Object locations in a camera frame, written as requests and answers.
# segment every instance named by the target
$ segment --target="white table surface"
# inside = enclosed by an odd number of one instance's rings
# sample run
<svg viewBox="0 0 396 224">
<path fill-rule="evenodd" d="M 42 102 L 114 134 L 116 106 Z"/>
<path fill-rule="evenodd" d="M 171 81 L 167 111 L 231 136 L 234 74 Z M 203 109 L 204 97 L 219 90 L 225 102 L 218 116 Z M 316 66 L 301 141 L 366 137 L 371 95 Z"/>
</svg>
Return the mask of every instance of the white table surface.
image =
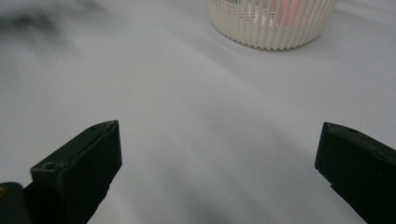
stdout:
<svg viewBox="0 0 396 224">
<path fill-rule="evenodd" d="M 324 121 L 396 147 L 396 2 L 340 0 L 289 51 L 219 34 L 206 0 L 97 1 L 54 33 L 0 31 L 0 180 L 120 121 L 123 165 L 91 224 L 364 221 L 314 168 Z"/>
</svg>

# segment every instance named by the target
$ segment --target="white ribbed container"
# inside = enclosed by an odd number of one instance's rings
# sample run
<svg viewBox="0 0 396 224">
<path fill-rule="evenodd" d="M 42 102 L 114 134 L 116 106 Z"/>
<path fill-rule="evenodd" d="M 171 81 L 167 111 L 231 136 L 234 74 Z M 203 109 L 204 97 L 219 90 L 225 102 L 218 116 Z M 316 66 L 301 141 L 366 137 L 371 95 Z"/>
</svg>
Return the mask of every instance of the white ribbed container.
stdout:
<svg viewBox="0 0 396 224">
<path fill-rule="evenodd" d="M 209 1 L 210 20 L 225 36 L 259 49 L 292 49 L 320 35 L 338 0 Z"/>
</svg>

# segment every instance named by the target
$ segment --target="white cup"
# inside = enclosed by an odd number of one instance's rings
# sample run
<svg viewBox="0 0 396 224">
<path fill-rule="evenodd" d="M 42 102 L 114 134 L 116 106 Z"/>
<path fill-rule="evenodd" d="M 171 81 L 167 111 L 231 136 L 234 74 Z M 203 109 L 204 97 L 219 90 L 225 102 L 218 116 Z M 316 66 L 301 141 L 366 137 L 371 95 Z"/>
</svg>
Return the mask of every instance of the white cup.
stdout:
<svg viewBox="0 0 396 224">
<path fill-rule="evenodd" d="M 320 35 L 338 0 L 209 0 L 213 26 L 258 49 L 292 49 Z"/>
</svg>

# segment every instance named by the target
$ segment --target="screw hole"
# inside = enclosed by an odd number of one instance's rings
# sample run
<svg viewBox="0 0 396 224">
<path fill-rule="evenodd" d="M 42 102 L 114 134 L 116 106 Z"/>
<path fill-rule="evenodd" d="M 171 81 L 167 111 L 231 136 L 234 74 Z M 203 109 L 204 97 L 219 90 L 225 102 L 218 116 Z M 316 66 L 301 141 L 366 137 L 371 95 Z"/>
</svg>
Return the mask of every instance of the screw hole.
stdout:
<svg viewBox="0 0 396 224">
<path fill-rule="evenodd" d="M 47 169 L 47 170 L 53 170 L 53 169 L 55 169 L 55 163 L 47 162 L 47 163 L 43 164 L 41 167 L 43 167 L 44 169 Z"/>
</svg>

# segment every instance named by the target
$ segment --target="ribbed cup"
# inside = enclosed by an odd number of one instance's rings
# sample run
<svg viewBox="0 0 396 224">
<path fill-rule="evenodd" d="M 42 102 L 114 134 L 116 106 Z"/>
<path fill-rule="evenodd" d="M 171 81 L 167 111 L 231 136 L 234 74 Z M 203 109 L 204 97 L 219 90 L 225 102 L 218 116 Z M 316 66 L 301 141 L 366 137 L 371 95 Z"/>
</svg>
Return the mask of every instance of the ribbed cup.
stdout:
<svg viewBox="0 0 396 224">
<path fill-rule="evenodd" d="M 338 0 L 209 0 L 212 24 L 259 49 L 292 49 L 320 35 Z"/>
</svg>

